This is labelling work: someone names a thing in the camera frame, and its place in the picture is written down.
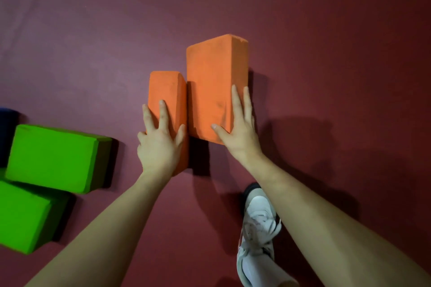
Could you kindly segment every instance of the forearm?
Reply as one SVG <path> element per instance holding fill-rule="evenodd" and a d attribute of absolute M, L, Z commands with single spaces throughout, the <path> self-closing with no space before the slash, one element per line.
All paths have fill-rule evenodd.
<path fill-rule="evenodd" d="M 409 257 L 275 166 L 246 165 L 295 243 L 326 286 L 428 286 Z"/>
<path fill-rule="evenodd" d="M 28 286 L 119 286 L 151 209 L 168 180 L 141 175 Z"/>

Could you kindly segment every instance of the hand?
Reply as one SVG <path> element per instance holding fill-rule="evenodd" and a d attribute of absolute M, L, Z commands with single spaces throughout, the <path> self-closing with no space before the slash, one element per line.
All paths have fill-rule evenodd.
<path fill-rule="evenodd" d="M 244 112 L 235 85 L 232 86 L 232 106 L 234 109 L 232 132 L 229 134 L 216 124 L 212 124 L 211 127 L 234 158 L 249 169 L 251 162 L 262 157 L 263 154 L 254 127 L 253 107 L 248 87 L 244 88 Z"/>
<path fill-rule="evenodd" d="M 141 143 L 137 155 L 142 163 L 143 173 L 149 173 L 159 179 L 172 176 L 180 159 L 181 146 L 186 134 L 185 125 L 181 125 L 174 140 L 169 134 L 169 115 L 163 100 L 159 102 L 159 128 L 154 127 L 153 117 L 147 105 L 142 105 L 143 122 L 147 132 L 139 132 L 137 138 Z"/>

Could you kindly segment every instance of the white sock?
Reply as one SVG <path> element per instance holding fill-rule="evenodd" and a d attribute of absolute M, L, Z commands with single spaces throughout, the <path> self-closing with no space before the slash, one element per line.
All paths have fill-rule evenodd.
<path fill-rule="evenodd" d="M 247 255 L 243 258 L 242 269 L 253 287 L 278 287 L 285 281 L 297 283 L 266 254 Z"/>

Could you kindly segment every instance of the shoe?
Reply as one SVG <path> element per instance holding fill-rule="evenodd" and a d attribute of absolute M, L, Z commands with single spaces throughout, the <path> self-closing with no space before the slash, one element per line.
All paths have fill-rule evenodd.
<path fill-rule="evenodd" d="M 252 287 L 242 269 L 247 255 L 266 254 L 274 260 L 272 239 L 281 230 L 281 221 L 276 222 L 277 213 L 258 183 L 249 185 L 244 192 L 244 221 L 237 254 L 237 271 L 241 283 Z"/>

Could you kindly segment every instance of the green foam block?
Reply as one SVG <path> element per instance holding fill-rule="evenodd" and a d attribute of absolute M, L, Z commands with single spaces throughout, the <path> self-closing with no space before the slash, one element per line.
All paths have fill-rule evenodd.
<path fill-rule="evenodd" d="M 18 125 L 6 178 L 85 194 L 105 180 L 110 137 L 34 125 Z"/>
<path fill-rule="evenodd" d="M 52 240 L 70 194 L 1 176 L 0 172 L 0 244 L 30 254 Z"/>

